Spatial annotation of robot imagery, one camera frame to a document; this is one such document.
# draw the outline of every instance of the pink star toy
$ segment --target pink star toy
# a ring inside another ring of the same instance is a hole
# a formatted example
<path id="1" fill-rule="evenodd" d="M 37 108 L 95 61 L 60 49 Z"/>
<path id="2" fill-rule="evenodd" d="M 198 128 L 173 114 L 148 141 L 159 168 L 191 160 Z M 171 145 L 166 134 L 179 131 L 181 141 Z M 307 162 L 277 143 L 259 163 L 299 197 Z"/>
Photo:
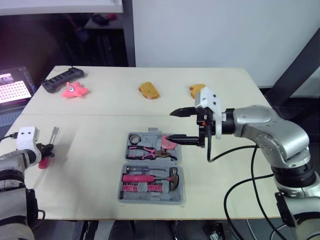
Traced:
<path id="1" fill-rule="evenodd" d="M 66 89 L 62 93 L 62 97 L 65 97 L 65 98 L 82 97 L 88 92 L 89 90 L 81 86 L 79 82 L 74 82 L 72 84 L 67 82 Z"/>

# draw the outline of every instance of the tool kit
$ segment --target tool kit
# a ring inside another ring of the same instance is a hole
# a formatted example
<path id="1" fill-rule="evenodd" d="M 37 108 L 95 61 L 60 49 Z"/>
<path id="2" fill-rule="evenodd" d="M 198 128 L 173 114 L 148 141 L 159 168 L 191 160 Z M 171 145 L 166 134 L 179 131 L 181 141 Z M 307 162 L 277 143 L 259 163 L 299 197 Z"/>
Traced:
<path id="1" fill-rule="evenodd" d="M 181 146 L 158 128 L 131 132 L 126 142 L 118 199 L 122 203 L 180 205 L 184 200 Z"/>

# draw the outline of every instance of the white wall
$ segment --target white wall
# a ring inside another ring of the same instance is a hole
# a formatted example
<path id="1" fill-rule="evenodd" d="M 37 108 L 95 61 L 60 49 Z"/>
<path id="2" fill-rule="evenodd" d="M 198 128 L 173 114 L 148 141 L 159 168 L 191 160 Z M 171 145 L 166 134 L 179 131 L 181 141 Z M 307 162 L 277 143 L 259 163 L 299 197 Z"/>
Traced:
<path id="1" fill-rule="evenodd" d="M 133 0 L 133 25 L 137 67 L 245 68 L 270 87 L 320 27 L 320 0 Z"/>

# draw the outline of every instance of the screwdriver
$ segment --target screwdriver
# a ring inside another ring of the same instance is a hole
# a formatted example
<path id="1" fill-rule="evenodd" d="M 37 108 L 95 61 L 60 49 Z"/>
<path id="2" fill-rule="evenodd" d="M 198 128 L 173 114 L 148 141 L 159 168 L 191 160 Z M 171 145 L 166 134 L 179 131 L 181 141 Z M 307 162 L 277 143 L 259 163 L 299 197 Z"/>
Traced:
<path id="1" fill-rule="evenodd" d="M 53 130 L 52 130 L 52 134 L 51 134 L 51 137 L 50 137 L 50 140 L 49 140 L 49 144 L 47 144 L 46 146 L 50 146 L 51 150 L 50 152 L 53 150 L 54 148 L 54 141 L 56 139 L 56 135 L 58 133 L 58 130 L 59 128 L 58 127 L 54 127 Z M 49 164 L 49 158 L 48 157 L 44 157 L 38 164 L 38 168 L 39 169 L 46 169 L 47 166 Z"/>
<path id="2" fill-rule="evenodd" d="M 144 166 L 127 166 L 126 167 L 127 172 L 148 172 L 150 170 L 166 171 L 163 168 L 149 168 Z"/>

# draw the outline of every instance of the pink object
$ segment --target pink object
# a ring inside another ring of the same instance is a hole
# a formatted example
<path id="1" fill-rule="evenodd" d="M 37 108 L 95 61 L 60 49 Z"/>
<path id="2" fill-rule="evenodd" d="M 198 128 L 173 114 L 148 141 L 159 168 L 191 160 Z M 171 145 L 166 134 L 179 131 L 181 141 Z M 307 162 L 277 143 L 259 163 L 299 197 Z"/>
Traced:
<path id="1" fill-rule="evenodd" d="M 155 181 L 152 175 L 123 175 L 122 182 L 124 183 L 151 183 Z"/>
<path id="2" fill-rule="evenodd" d="M 162 185 L 150 184 L 148 185 L 149 192 L 162 192 Z"/>
<path id="3" fill-rule="evenodd" d="M 123 185 L 122 191 L 124 191 L 124 192 L 138 192 L 138 186 L 136 186 L 136 185 Z"/>
<path id="4" fill-rule="evenodd" d="M 39 164 L 38 164 L 38 168 L 40 169 L 46 169 L 48 167 L 48 164 L 49 164 L 49 158 L 46 157 L 44 159 L 42 159 Z"/>
<path id="5" fill-rule="evenodd" d="M 65 97 L 65 98 L 82 97 L 88 92 L 89 90 L 81 86 L 79 82 L 74 82 L 72 84 L 67 82 L 66 89 L 62 93 L 62 97 Z"/>
<path id="6" fill-rule="evenodd" d="M 161 147 L 166 150 L 174 150 L 177 146 L 176 143 L 169 141 L 166 139 L 168 135 L 162 135 L 161 137 Z"/>
<path id="7" fill-rule="evenodd" d="M 122 191 L 124 192 L 138 192 L 136 185 L 123 185 Z M 150 184 L 148 185 L 148 192 L 162 192 L 162 185 Z"/>
<path id="8" fill-rule="evenodd" d="M 117 19 L 117 15 L 114 13 L 109 13 L 106 15 L 106 17 L 109 19 L 109 21 L 113 21 Z"/>
<path id="9" fill-rule="evenodd" d="M 129 149 L 141 149 L 141 148 L 139 148 L 139 147 L 137 147 L 137 146 L 129 146 Z M 155 155 L 156 149 L 155 149 L 155 148 L 144 146 L 144 147 L 143 147 L 143 150 L 145 150 L 146 152 L 149 152 L 150 154 L 147 154 L 147 155 L 142 156 L 142 160 L 145 160 L 145 158 L 147 158 L 147 157 L 149 157 L 149 156 L 152 156 L 153 159 L 156 158 L 156 155 Z"/>

